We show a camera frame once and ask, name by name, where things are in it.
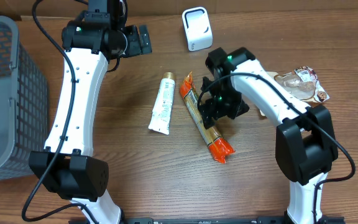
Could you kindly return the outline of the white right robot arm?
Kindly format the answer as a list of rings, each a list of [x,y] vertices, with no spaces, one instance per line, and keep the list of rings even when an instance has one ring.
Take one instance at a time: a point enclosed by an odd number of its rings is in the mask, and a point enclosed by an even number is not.
[[[255,55],[241,47],[231,53],[211,51],[205,65],[214,80],[203,78],[198,101],[206,129],[224,116],[235,119],[248,112],[246,96],[276,129],[275,158],[290,181],[290,203],[280,223],[344,223],[343,217],[322,214],[321,195],[338,150],[330,112],[295,98],[270,77]]]

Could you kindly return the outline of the orange spaghetti pasta packet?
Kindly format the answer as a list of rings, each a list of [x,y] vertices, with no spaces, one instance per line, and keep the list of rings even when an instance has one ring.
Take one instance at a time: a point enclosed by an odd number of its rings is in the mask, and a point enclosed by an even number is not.
[[[217,127],[206,129],[203,124],[201,113],[197,108],[198,94],[196,92],[192,72],[183,80],[180,86],[180,94],[193,118],[201,136],[203,137],[213,159],[222,164],[226,163],[226,156],[235,153],[232,146],[223,138]]]

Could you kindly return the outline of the white gold-capped tube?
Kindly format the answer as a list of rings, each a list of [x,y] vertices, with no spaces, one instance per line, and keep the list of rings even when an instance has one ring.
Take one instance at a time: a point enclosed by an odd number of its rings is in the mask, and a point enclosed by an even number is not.
[[[149,129],[169,135],[170,119],[175,92],[175,75],[165,72],[160,82]]]

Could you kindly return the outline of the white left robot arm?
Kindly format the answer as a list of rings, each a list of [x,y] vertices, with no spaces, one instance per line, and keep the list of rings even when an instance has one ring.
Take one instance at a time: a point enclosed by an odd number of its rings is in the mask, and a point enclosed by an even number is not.
[[[30,153],[38,186],[79,208],[86,223],[124,223],[108,193],[108,164],[93,155],[98,95],[112,60],[152,52],[146,26],[127,25],[125,1],[88,1],[87,10],[62,30],[57,44],[64,59],[62,90],[42,151]]]

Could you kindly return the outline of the beige brown snack pouch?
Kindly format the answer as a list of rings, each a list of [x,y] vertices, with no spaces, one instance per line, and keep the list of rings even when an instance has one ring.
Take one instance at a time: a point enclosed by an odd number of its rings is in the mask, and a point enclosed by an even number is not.
[[[302,66],[286,74],[267,72],[280,86],[297,99],[307,103],[323,103],[329,95],[321,86],[315,71]]]

